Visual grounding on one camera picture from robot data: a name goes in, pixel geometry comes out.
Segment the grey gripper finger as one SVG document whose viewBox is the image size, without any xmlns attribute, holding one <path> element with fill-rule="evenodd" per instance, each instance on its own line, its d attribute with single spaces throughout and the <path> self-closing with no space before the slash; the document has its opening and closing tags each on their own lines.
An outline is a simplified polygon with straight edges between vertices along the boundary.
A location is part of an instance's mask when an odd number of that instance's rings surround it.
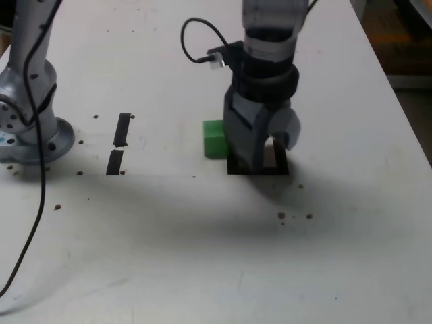
<svg viewBox="0 0 432 324">
<path fill-rule="evenodd" d="M 269 134 L 289 151 L 296 146 L 300 130 L 300 120 L 290 106 L 279 109 L 269 122 Z"/>
<path fill-rule="evenodd" d="M 263 103 L 244 98 L 233 86 L 225 94 L 223 129 L 230 151 L 251 171 L 263 168 L 270 115 Z"/>
</svg>

